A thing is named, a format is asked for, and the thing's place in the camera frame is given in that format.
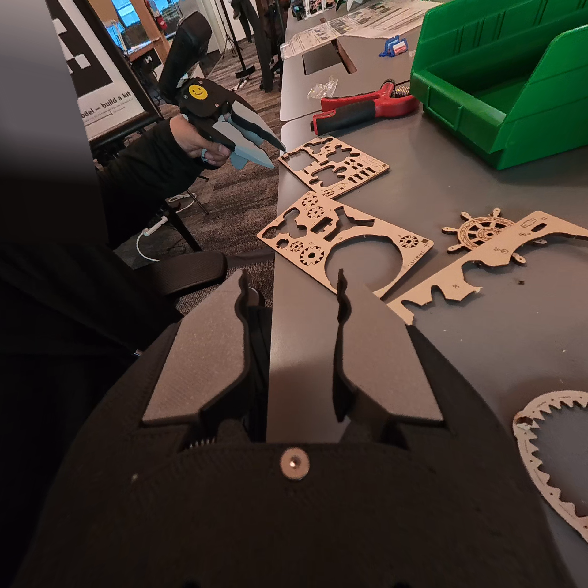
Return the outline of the person's dark clothing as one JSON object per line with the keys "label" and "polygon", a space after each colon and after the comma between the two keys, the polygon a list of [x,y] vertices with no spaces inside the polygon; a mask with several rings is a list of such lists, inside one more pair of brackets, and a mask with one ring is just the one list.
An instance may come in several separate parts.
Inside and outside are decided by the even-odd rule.
{"label": "person's dark clothing", "polygon": [[1,244],[1,587],[78,430],[180,318],[107,246]]}

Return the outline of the jagged wooden sheet strip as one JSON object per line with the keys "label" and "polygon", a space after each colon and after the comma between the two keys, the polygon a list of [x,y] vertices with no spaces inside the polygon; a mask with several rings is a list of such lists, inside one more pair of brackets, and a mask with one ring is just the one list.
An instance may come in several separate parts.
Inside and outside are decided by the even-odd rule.
{"label": "jagged wooden sheet strip", "polygon": [[537,210],[506,228],[484,245],[463,255],[457,261],[393,299],[387,304],[387,307],[407,325],[411,325],[414,314],[404,307],[403,302],[407,301],[419,306],[426,305],[432,301],[431,290],[433,287],[438,287],[445,299],[461,301],[471,293],[477,293],[481,290],[480,286],[473,286],[465,281],[463,265],[469,262],[480,262],[493,268],[506,266],[510,263],[517,248],[554,234],[587,239],[586,228]]}

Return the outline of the wooden sheet with square cutouts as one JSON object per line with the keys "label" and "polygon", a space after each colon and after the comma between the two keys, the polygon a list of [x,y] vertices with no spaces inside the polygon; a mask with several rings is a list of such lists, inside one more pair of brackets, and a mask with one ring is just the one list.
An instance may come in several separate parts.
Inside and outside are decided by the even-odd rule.
{"label": "wooden sheet with square cutouts", "polygon": [[329,135],[285,152],[278,161],[310,190],[332,199],[389,170],[381,160]]}

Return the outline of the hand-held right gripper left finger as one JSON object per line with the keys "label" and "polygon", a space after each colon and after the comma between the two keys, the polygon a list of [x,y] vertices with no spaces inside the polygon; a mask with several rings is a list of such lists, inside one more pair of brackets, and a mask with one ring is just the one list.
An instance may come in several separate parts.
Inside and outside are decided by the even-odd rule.
{"label": "hand-held right gripper left finger", "polygon": [[252,403],[247,276],[240,269],[182,320],[143,415],[147,426],[217,427]]}

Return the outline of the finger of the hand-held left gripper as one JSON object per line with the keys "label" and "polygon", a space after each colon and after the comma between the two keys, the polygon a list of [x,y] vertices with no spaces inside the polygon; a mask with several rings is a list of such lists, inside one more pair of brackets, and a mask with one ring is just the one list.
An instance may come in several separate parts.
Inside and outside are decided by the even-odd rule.
{"label": "finger of the hand-held left gripper", "polygon": [[266,141],[280,151],[286,151],[285,145],[265,121],[250,107],[237,100],[232,103],[229,123],[257,147],[261,147],[262,143]]}
{"label": "finger of the hand-held left gripper", "polygon": [[240,131],[229,123],[229,116],[220,115],[213,128],[234,143],[235,146],[231,149],[231,163],[235,169],[243,169],[248,161],[266,168],[274,168],[266,152],[243,137]]}

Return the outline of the red hand grip strengthener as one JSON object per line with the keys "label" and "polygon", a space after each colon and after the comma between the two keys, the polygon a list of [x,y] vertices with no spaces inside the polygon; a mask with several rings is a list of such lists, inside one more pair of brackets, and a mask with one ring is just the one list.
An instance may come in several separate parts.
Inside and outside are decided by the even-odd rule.
{"label": "red hand grip strengthener", "polygon": [[418,106],[408,86],[398,88],[394,80],[388,79],[377,91],[322,99],[322,111],[313,116],[311,130],[321,136],[378,118],[399,118],[413,113]]}

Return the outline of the person's left hand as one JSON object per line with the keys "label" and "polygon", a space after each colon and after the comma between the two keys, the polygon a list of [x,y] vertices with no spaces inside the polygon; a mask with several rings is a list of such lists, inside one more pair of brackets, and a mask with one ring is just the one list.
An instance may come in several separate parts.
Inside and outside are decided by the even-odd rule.
{"label": "person's left hand", "polygon": [[221,167],[229,160],[231,151],[202,137],[184,115],[169,119],[169,126],[174,140],[190,158],[200,159],[213,167]]}

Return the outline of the printed instruction sheet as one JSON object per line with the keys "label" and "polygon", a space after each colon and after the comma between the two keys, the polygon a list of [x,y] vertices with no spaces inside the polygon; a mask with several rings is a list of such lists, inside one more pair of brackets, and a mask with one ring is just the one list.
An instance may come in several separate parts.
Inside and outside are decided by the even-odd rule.
{"label": "printed instruction sheet", "polygon": [[322,47],[343,35],[387,40],[421,26],[433,1],[382,1],[296,33],[281,45],[283,60]]}

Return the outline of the wooden ship wheel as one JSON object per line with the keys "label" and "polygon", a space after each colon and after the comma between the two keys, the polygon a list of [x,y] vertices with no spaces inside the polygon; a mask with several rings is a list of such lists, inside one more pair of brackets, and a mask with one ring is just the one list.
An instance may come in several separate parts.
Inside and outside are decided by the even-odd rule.
{"label": "wooden ship wheel", "polygon": [[495,208],[487,216],[473,217],[467,212],[461,212],[460,217],[464,222],[459,228],[442,228],[444,234],[454,234],[458,240],[456,245],[448,247],[447,252],[450,254],[462,249],[472,251],[515,224],[514,221],[502,217],[500,208]]}

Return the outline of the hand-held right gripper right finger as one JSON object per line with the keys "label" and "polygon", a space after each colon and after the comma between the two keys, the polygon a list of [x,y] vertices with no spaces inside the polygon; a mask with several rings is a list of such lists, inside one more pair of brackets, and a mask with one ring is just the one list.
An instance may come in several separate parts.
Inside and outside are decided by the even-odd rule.
{"label": "hand-held right gripper right finger", "polygon": [[333,404],[338,422],[442,423],[405,322],[339,270]]}

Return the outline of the framed marker sign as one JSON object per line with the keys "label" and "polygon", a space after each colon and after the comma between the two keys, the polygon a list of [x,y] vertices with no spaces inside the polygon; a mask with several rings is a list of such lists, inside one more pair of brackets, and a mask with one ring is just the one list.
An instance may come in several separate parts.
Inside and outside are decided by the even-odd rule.
{"label": "framed marker sign", "polygon": [[46,1],[92,150],[161,119],[88,1]]}

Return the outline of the wooden sheet with gear cutouts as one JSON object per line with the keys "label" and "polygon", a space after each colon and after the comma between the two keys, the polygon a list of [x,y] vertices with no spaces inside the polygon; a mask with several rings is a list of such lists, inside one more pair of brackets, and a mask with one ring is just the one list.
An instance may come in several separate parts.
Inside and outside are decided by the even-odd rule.
{"label": "wooden sheet with gear cutouts", "polygon": [[316,192],[309,191],[258,234],[258,239],[335,292],[326,273],[336,246],[367,237],[391,242],[401,254],[398,274],[374,294],[387,292],[433,247],[433,241],[395,224],[368,215]]}

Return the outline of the green plastic storage bin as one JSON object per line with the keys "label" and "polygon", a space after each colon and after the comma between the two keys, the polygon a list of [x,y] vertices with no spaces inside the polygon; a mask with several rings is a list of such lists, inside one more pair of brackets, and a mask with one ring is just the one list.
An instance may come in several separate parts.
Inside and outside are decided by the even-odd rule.
{"label": "green plastic storage bin", "polygon": [[498,170],[587,145],[587,1],[431,9],[410,90]]}

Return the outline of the clear plastic bag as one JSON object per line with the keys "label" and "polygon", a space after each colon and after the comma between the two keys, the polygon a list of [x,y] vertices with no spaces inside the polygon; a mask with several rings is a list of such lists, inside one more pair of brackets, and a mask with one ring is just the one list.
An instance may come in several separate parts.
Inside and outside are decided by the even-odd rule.
{"label": "clear plastic bag", "polygon": [[338,81],[338,78],[330,76],[327,82],[315,84],[308,92],[307,97],[316,100],[333,98]]}

